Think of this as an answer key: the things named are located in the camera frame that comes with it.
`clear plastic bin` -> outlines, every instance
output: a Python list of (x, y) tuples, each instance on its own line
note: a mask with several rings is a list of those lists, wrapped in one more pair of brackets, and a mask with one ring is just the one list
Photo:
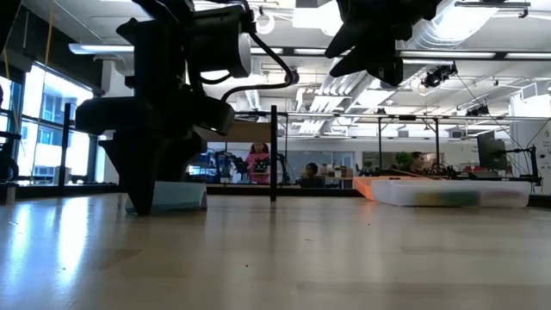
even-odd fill
[(506, 181), (405, 181), (371, 183), (374, 199), (397, 206), (523, 208), (531, 185)]

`light blue block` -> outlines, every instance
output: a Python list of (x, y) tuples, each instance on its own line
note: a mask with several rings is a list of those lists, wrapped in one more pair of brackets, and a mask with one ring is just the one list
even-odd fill
[[(128, 214), (135, 214), (132, 201), (125, 206)], [(166, 211), (201, 210), (207, 208), (205, 183), (156, 182), (152, 214)]]

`computer monitor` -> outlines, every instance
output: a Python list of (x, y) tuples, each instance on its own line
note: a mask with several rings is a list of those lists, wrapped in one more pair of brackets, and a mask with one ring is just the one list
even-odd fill
[(488, 170), (507, 171), (505, 143), (502, 140), (478, 136), (480, 167)]

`cable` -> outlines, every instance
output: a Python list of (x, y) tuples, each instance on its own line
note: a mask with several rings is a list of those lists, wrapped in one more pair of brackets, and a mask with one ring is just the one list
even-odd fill
[(534, 139), (537, 137), (537, 135), (540, 134), (540, 132), (543, 130), (543, 128), (545, 128), (545, 126), (548, 125), (549, 121), (551, 121), (551, 119), (548, 119), (548, 120), (543, 124), (543, 126), (540, 128), (540, 130), (537, 131), (537, 133), (534, 135), (534, 137), (532, 137), (532, 139), (530, 139), (530, 142), (528, 142), (528, 144), (526, 145), (525, 148), (529, 148), (530, 143), (532, 143), (532, 141), (534, 141)]
[(507, 158), (509, 159), (509, 161), (512, 163), (513, 167), (517, 168), (518, 171), (520, 171), (521, 173), (525, 173), (525, 174), (528, 174), (528, 172), (521, 166), (519, 166), (516, 162), (515, 162), (515, 159), (514, 158), (511, 158), (509, 155), (507, 155)]
[(260, 40), (260, 38), (257, 36), (257, 34), (249, 34), (249, 35), (258, 44), (259, 47), (261, 47), (273, 60), (275, 60), (275, 62), (278, 65), (280, 65), (283, 68), (285, 73), (287, 73), (287, 75), (286, 75), (287, 81), (284, 82), (284, 83), (279, 83), (279, 84), (238, 86), (238, 87), (232, 88), (229, 91), (227, 91), (222, 96), (222, 98), (220, 99), (222, 102), (226, 102), (227, 99), (232, 94), (234, 94), (238, 91), (243, 91), (243, 90), (277, 90), (277, 89), (286, 88), (286, 87), (291, 86), (293, 84), (293, 80), (294, 80), (293, 79), (293, 72), (288, 67), (288, 65), (285, 64), (285, 62), (279, 56), (277, 56), (277, 54), (274, 53), (274, 51), (272, 51), (271, 48), (269, 48), (266, 45), (266, 43), (264, 43), (262, 40)]
[(215, 80), (209, 80), (209, 79), (206, 79), (204, 77), (199, 77), (199, 81), (201, 81), (201, 83), (207, 84), (207, 85), (216, 85), (216, 84), (220, 84), (220, 83), (226, 81), (228, 78), (231, 78), (231, 77), (232, 77), (232, 75), (228, 73), (224, 77), (217, 78)]
[[(475, 100), (481, 107), (483, 107), (484, 105), (482, 104), (482, 102), (480, 102), (480, 101), (479, 101), (479, 98), (477, 98), (477, 97), (473, 94), (473, 92), (468, 88), (468, 86), (465, 84), (465, 82), (464, 82), (463, 79), (460, 77), (460, 75), (459, 75), (459, 74), (455, 74), (455, 75), (459, 78), (459, 80), (461, 81), (461, 83), (463, 84), (463, 86), (465, 86), (465, 89), (469, 92), (469, 94), (471, 94), (471, 96), (474, 98), (474, 100)], [(489, 111), (488, 111), (488, 115), (489, 115), (490, 117), (492, 117), (492, 120), (493, 120), (498, 126), (501, 127), (501, 130), (503, 130), (505, 133), (507, 133), (507, 135), (509, 136), (509, 138), (511, 138), (511, 141), (515, 142), (518, 146), (520, 146), (520, 148), (523, 148), (523, 146), (521, 146), (520, 143), (518, 143), (518, 141), (516, 141), (516, 140), (511, 136), (511, 134), (505, 130), (505, 128), (504, 128), (501, 124), (499, 124), (498, 120), (496, 120), (496, 118), (493, 117), (493, 116), (490, 114)], [(524, 155), (524, 161), (526, 161), (526, 167), (529, 167), (528, 159), (527, 159), (527, 157), (526, 157), (526, 153), (523, 152), (523, 155)]]

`pink shirt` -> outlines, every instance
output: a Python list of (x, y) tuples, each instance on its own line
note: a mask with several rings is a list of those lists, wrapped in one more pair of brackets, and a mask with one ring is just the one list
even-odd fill
[[(247, 156), (247, 159), (245, 162), (247, 163), (247, 170), (249, 171), (249, 174), (253, 173), (255, 170), (255, 164), (258, 160), (268, 158), (269, 154), (267, 153), (252, 153)], [(269, 184), (269, 172), (266, 171), (266, 174), (262, 175), (250, 175), (249, 179), (252, 182), (259, 183), (259, 184)]]

